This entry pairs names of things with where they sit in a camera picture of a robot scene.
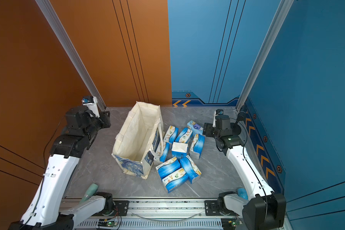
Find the white tissue box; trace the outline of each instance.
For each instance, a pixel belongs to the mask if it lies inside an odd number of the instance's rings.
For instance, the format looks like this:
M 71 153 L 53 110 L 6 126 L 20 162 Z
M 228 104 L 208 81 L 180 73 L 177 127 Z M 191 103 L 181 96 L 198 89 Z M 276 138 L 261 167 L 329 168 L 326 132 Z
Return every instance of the white tissue box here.
M 188 144 L 187 143 L 179 143 L 174 142 L 171 147 L 171 153 L 173 157 L 177 159 L 181 159 L 186 156 L 186 152 L 188 151 Z

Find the cable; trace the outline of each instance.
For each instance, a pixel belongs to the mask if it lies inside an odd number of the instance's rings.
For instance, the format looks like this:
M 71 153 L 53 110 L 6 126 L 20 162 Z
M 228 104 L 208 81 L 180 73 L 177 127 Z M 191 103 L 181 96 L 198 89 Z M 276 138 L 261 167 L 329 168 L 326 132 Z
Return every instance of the cable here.
M 119 221 L 119 210 L 118 210 L 118 207 L 116 207 L 116 211 L 117 211 L 117 215 L 118 215 L 118 221 Z M 119 230 L 120 226 L 121 226 L 121 222 L 122 222 L 123 218 L 120 216 L 120 222 L 119 222 L 119 227 L 116 229 L 116 230 Z
M 244 145 L 243 145 L 243 156 L 244 156 L 244 147 L 245 147 L 246 142 L 248 141 L 248 132 L 247 132 L 246 128 L 244 128 L 244 129 L 245 129 L 246 139 L 245 139 L 245 143 L 244 143 Z M 264 218 L 264 221 L 263 221 L 263 222 L 265 223 L 265 222 L 266 222 L 266 218 L 267 218 L 267 209 L 268 209 L 267 195 L 266 195 L 265 189 L 264 189 L 263 186 L 262 186 L 261 181 L 258 179 L 258 177 L 257 177 L 256 173 L 254 172 L 252 166 L 249 164 L 249 162 L 248 162 L 247 159 L 245 159 L 245 161 L 247 162 L 247 164 L 249 165 L 249 167 L 250 167 L 251 170 L 253 171 L 254 176 L 256 176 L 256 178 L 257 178 L 257 180 L 258 180 L 258 183 L 259 183 L 259 185 L 262 187 L 264 196 L 265 196 L 265 198 L 266 198 L 266 214 L 265 214 L 265 216 L 264 216 L 265 218 Z
M 243 126 L 242 124 L 240 124 L 240 123 L 238 122 L 238 125 L 240 125 L 240 126 L 246 131 L 246 128 L 244 128 L 244 126 Z M 246 138 L 245 138 L 245 143 L 244 143 L 244 145 L 243 145 L 243 150 L 244 150 L 244 146 L 245 146 L 246 142 L 248 141 L 248 133 L 245 132 L 245 134 L 246 134 Z
M 55 129 L 53 135 L 51 136 L 50 140 L 47 142 L 47 144 L 45 145 L 45 148 L 43 149 L 43 166 L 45 167 L 45 172 L 44 172 L 43 175 L 42 175 L 42 183 L 41 183 L 40 192 L 39 192 L 39 194 L 38 194 L 38 198 L 37 198 L 36 204 L 35 204 L 34 207 L 33 207 L 32 214 L 33 214 L 33 213 L 35 212 L 35 210 L 37 209 L 37 204 L 38 204 L 38 201 L 40 200 L 41 193 L 42 193 L 43 182 L 45 181 L 45 173 L 46 173 L 46 158 L 45 158 L 45 151 L 46 151 L 46 147 L 47 147 L 48 144 L 50 143 L 51 139 L 55 136 L 55 133 L 56 133 L 57 129 L 59 128 L 60 123 L 61 123 L 61 121 L 62 121 L 62 119 L 63 119 L 64 117 L 65 117 L 65 115 L 61 117 L 61 119 L 60 119 L 60 121 L 59 121 L 59 124 L 56 126 L 56 129 Z M 31 218 L 32 218 L 32 216 L 30 216 L 30 217 L 28 218 L 28 220 L 27 220 L 18 230 L 21 230 L 24 226 L 26 226 L 27 223 L 29 222 L 29 220 L 30 220 Z

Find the gray marble floor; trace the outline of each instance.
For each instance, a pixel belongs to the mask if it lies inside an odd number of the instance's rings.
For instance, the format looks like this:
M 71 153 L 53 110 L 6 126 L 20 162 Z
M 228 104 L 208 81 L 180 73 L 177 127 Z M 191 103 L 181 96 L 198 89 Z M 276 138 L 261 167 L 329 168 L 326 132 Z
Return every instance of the gray marble floor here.
M 92 183 L 99 186 L 98 191 L 110 192 L 115 198 L 131 196 L 214 198 L 221 192 L 236 191 L 244 187 L 234 166 L 216 149 L 213 138 L 206 138 L 201 158 L 194 160 L 202 172 L 201 178 L 194 184 L 186 182 L 167 193 L 154 167 L 147 180 L 124 174 L 111 153 L 115 137 L 130 109 L 131 107 L 108 108 L 111 112 L 111 127 L 100 130 L 91 148 L 84 152 L 65 191 L 65 196 L 83 196 Z M 213 112 L 216 109 L 161 107 L 164 131 L 170 125 L 178 127 L 181 131 L 190 120 L 201 125 L 212 122 Z M 234 109 L 223 109 L 225 114 L 233 116 Z

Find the tissue pack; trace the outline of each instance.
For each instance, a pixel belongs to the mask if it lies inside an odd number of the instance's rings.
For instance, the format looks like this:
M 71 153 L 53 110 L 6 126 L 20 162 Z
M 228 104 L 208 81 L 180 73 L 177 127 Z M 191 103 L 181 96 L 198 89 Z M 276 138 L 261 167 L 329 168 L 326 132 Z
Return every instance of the tissue pack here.
M 193 142 L 189 149 L 189 155 L 194 159 L 199 159 L 202 153 L 203 144 L 205 143 L 205 137 L 198 133 L 194 136 Z
M 169 142 L 170 144 L 172 144 L 177 135 L 178 135 L 178 128 L 174 126 L 170 126 L 166 131 L 163 141 Z
M 159 158 L 157 158 L 157 157 L 153 158 L 154 164 L 157 164 L 157 165 L 166 161 L 166 157 L 167 157 L 167 154 L 169 153 L 169 149 L 170 149 L 170 143 L 169 142 L 160 141 L 160 143 L 156 149 L 157 155 L 161 154 L 161 143 L 163 143 L 165 145 L 165 148 L 163 149 L 162 155 Z
M 172 145 L 173 146 L 171 147 L 171 153 L 173 157 L 181 159 L 186 156 L 186 152 L 188 151 L 187 143 L 174 142 Z
M 156 170 L 160 175 L 160 178 L 165 178 L 170 173 L 181 168 L 180 163 L 176 157 L 171 158 L 170 160 L 156 166 Z
M 169 193 L 175 188 L 184 184 L 184 182 L 186 182 L 188 178 L 189 176 L 185 172 L 184 168 L 180 168 L 167 177 L 163 178 L 162 183 L 164 184 L 167 193 Z
M 190 138 L 192 137 L 193 130 L 189 128 L 184 128 L 183 131 L 179 134 L 178 137 L 176 137 L 175 142 L 179 143 L 188 143 Z
M 188 122 L 188 123 L 186 124 L 186 126 L 187 126 L 189 129 L 193 130 L 193 136 L 194 136 L 195 134 L 203 135 L 203 127 L 200 126 L 200 125 L 198 125 L 195 121 L 192 120 L 192 121 Z
M 188 174 L 188 181 L 193 184 L 196 182 L 200 176 L 201 172 L 199 171 L 197 165 L 189 156 L 185 156 L 180 160 L 181 167 L 184 168 L 185 172 Z

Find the wall stripe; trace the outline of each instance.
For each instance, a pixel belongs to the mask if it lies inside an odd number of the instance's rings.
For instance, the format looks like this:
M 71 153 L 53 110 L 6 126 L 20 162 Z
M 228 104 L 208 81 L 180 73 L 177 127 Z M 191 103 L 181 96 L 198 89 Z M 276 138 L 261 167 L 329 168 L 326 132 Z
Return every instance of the wall stripe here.
M 39 177 L 42 177 L 41 175 L 38 175 L 37 173 L 34 173 L 34 172 L 32 172 L 32 171 L 29 171 L 29 170 L 26 169 L 26 168 L 23 168 L 23 167 L 21 167 L 21 166 L 19 166 L 19 165 L 17 165 L 17 164 L 14 164 L 14 163 L 10 162 L 9 160 L 5 160 L 4 158 L 1 158 L 1 157 L 0 157 L 0 159 L 6 161 L 6 162 L 8 162 L 8 163 L 11 163 L 11 164 L 13 164 L 13 165 L 15 165 L 15 166 L 17 166 L 17 167 L 19 167 L 19 168 L 21 168 L 21 169 L 24 169 L 24 170 L 26 170 L 26 171 L 28 171 L 28 172 L 31 172 L 31 173 L 33 173 L 33 174 L 39 176 Z
M 126 25 L 127 22 L 125 21 L 123 6 L 122 6 L 122 4 L 121 4 L 121 0 L 119 0 L 119 2 L 120 2 L 121 12 L 122 12 L 123 18 L 124 18 L 125 28 L 126 28 L 126 30 L 127 30 L 126 33 L 127 33 L 127 35 L 128 35 L 129 44 L 130 44 L 130 49 L 132 50 L 132 56 L 133 56 L 133 60 L 134 60 L 135 69 L 136 69 L 136 71 L 137 71 L 139 86 L 140 86 L 140 88 L 142 89 L 142 84 L 140 83 L 140 78 L 139 78 L 137 63 L 135 62 L 135 56 L 134 56 L 134 52 L 133 52 L 133 48 L 132 48 L 132 42 L 130 41 L 129 31 L 128 31 L 128 27 L 127 27 L 127 25 Z M 143 94 L 143 90 L 142 90 L 142 96 L 143 96 L 143 101 L 145 101 L 146 99 L 145 99 L 145 96 L 144 96 L 144 94 Z
M 126 4 L 128 5 L 128 11 L 129 11 L 130 22 L 131 22 L 131 24 L 132 24 L 132 30 L 133 30 L 133 35 L 134 35 L 135 46 L 137 47 L 137 54 L 138 54 L 140 69 L 141 69 L 141 72 L 142 72 L 143 83 L 145 84 L 146 95 L 147 95 L 147 101 L 148 101 L 148 103 L 149 103 L 148 92 L 147 92 L 147 86 L 146 86 L 145 76 L 144 76 L 144 74 L 143 74 L 142 63 L 141 63 L 141 61 L 140 61 L 139 50 L 138 50 L 138 45 L 137 45 L 137 39 L 136 39 L 136 37 L 135 37 L 135 32 L 134 32 L 134 26 L 133 26 L 132 16 L 131 16 L 131 14 L 130 14 L 130 9 L 129 9 L 128 0 L 126 0 L 126 1 L 127 1 Z
M 304 206 L 302 208 L 293 209 L 293 210 L 290 210 L 290 211 L 287 211 L 287 212 L 292 212 L 292 211 L 296 211 L 296 210 L 299 210 L 299 209 L 308 208 L 308 207 L 311 207 L 311 206 L 314 206 L 314 205 L 323 204 L 323 203 L 326 203 L 326 202 L 329 202 L 329 201 L 333 201 L 333 200 L 338 200 L 338 199 L 341 199 L 341 198 L 345 198 L 345 196 L 341 196 L 341 197 L 338 197 L 338 198 L 335 198 L 335 199 L 331 199 L 331 200 L 325 200 L 325 201 L 322 201 L 322 202 L 319 202 L 319 203 L 316 203 L 316 204 L 313 204 L 313 205 Z
M 344 210 L 340 210 L 340 211 L 335 211 L 335 212 L 328 212 L 328 213 L 318 214 L 318 215 L 314 215 L 314 216 L 306 216 L 306 217 L 302 217 L 302 218 L 296 218 L 296 219 L 292 219 L 290 221 L 300 220 L 300 219 L 305 219 L 305 218 L 310 218 L 310 217 L 315 217 L 315 216 L 323 216 L 323 215 L 333 214 L 333 213 L 337 213 L 337 212 L 345 212 L 345 209 Z
M 127 53 L 126 56 L 128 57 L 128 62 L 129 62 L 130 70 L 132 71 L 132 76 L 133 76 L 133 80 L 134 80 L 134 84 L 135 84 L 135 89 L 137 90 L 138 98 L 139 98 L 139 100 L 140 100 L 140 96 L 139 96 L 137 84 L 136 84 L 136 82 L 135 82 L 135 78 L 134 78 L 132 66 L 131 66 L 131 64 L 130 64 L 129 55 L 128 55 L 127 48 L 126 48 L 127 46 L 125 45 L 124 36 L 123 36 L 123 33 L 121 32 L 121 27 L 120 27 L 120 22 L 119 22 L 118 14 L 116 13 L 116 8 L 115 8 L 114 0 L 113 0 L 113 6 L 114 6 L 114 10 L 115 10 L 116 19 L 118 20 L 119 29 L 120 29 L 120 34 L 121 34 L 121 37 L 123 38 L 123 43 L 124 43 L 125 52 Z
M 343 184 L 343 183 L 345 183 L 345 181 L 344 181 L 344 182 L 340 182 L 340 183 L 338 183 L 338 184 L 334 184 L 333 186 L 326 187 L 326 188 L 323 188 L 323 189 L 321 189 L 321 190 L 318 190 L 318 191 L 315 191 L 315 192 L 309 193 L 309 194 L 307 194 L 307 195 L 304 195 L 304 196 L 301 196 L 301 197 L 295 198 L 295 199 L 293 199 L 293 200 L 288 201 L 288 203 L 289 203 L 289 202 L 291 202 L 291 201 L 294 201 L 294 200 L 297 200 L 297 199 L 300 199 L 300 198 L 303 198 L 303 197 L 306 197 L 306 196 L 312 195 L 312 194 L 314 194 L 314 193 L 317 193 L 317 192 L 320 192 L 320 191 L 326 190 L 326 189 L 328 189 L 328 188 L 332 188 L 332 187 L 334 187 L 334 186 L 337 186 L 337 185 L 339 185 L 339 184 Z
M 8 175 L 10 175 L 10 176 L 13 176 L 13 177 L 16 177 L 16 178 L 18 178 L 18 179 L 24 180 L 24 181 L 26 181 L 26 182 L 30 182 L 30 181 L 28 181 L 28 180 L 26 180 L 26 179 L 23 179 L 23 178 L 21 178 L 21 177 L 17 177 L 17 176 L 15 176 L 15 175 L 13 175 L 13 174 L 4 172 L 4 171 L 2 171 L 2 170 L 0 170 L 0 172 L 6 173 L 6 174 L 8 174 Z
M 220 53 L 221 53 L 222 42 L 224 41 L 224 35 L 225 35 L 225 30 L 226 30 L 227 19 L 229 18 L 229 12 L 230 12 L 231 1 L 232 1 L 232 0 L 230 0 L 229 10 L 227 11 L 226 22 L 225 22 L 225 27 L 224 27 L 224 33 L 222 34 L 222 40 L 221 40 L 221 45 L 220 45 L 220 51 L 218 52 L 219 54 L 218 54 L 218 57 L 217 57 L 217 63 L 216 63 L 215 73 L 213 74 L 213 80 L 212 80 L 212 86 L 211 86 L 211 93 L 210 93 L 210 98 L 208 99 L 208 103 L 210 103 L 210 100 L 211 100 L 213 84 L 214 84 L 214 82 L 215 82 L 215 76 L 216 76 L 216 71 L 217 71 L 217 65 L 219 64 L 218 62 L 219 62 L 219 59 L 220 59 Z
M 11 152 L 12 154 L 17 155 L 18 157 L 20 157 L 20 158 L 22 158 L 22 159 L 25 159 L 26 161 L 28 161 L 28 162 L 30 162 L 30 163 L 32 163 L 32 164 L 37 165 L 38 167 L 40 167 L 40 168 L 42 168 L 42 169 L 45 169 L 45 168 L 43 168 L 42 166 L 39 166 L 38 164 L 33 163 L 32 161 L 30 161 L 30 160 L 28 160 L 28 159 L 26 159 L 26 158 L 24 158 L 24 157 L 22 157 L 22 156 L 20 156 L 20 155 L 16 154 L 15 152 L 13 152 L 13 151 L 11 151 L 11 150 L 8 150 L 8 151 L 9 151 L 9 152 Z
M 231 50 L 230 50 L 229 59 L 227 60 L 227 65 L 226 65 L 226 69 L 225 69 L 224 77 L 222 78 L 221 87 L 220 87 L 220 92 L 219 92 L 219 94 L 218 94 L 218 96 L 217 96 L 217 101 L 216 101 L 216 103 L 218 103 L 218 101 L 219 101 L 218 99 L 219 99 L 219 97 L 220 97 L 220 93 L 221 93 L 222 85 L 223 85 L 224 80 L 225 80 L 225 75 L 226 75 L 226 71 L 227 71 L 227 66 L 229 65 L 229 62 L 230 62 L 231 52 L 232 52 L 232 48 L 234 47 L 235 38 L 237 37 L 238 28 L 239 28 L 239 25 L 240 25 L 241 16 L 243 15 L 243 11 L 244 11 L 245 2 L 246 2 L 246 0 L 244 1 L 243 9 L 242 9 L 242 12 L 241 12 L 241 14 L 240 14 L 239 23 L 238 23 L 238 26 L 237 26 L 237 30 L 236 30 L 236 32 L 235 32 L 234 41 L 232 42 L 232 46 L 231 46 Z
M 214 103 L 214 101 L 215 101 L 215 96 L 216 96 L 216 92 L 217 92 L 217 86 L 219 85 L 220 76 L 221 76 L 221 71 L 222 71 L 222 67 L 223 67 L 223 65 L 224 65 L 225 56 L 226 56 L 226 51 L 227 51 L 227 46 L 228 46 L 229 41 L 230 41 L 230 36 L 231 36 L 232 26 L 234 25 L 234 20 L 235 20 L 235 16 L 236 16 L 236 14 L 237 14 L 238 5 L 239 5 L 239 0 L 238 0 L 238 3 L 237 3 L 237 6 L 236 6 L 236 8 L 235 8 L 234 17 L 232 18 L 232 23 L 231 23 L 231 28 L 230 28 L 229 38 L 227 39 L 226 48 L 225 48 L 225 53 L 224 53 L 224 58 L 222 59 L 221 69 L 220 69 L 220 73 L 219 73 L 219 75 L 218 75 L 219 77 L 218 77 L 217 84 L 216 84 L 215 95 L 213 96 L 213 101 L 212 101 L 213 103 Z

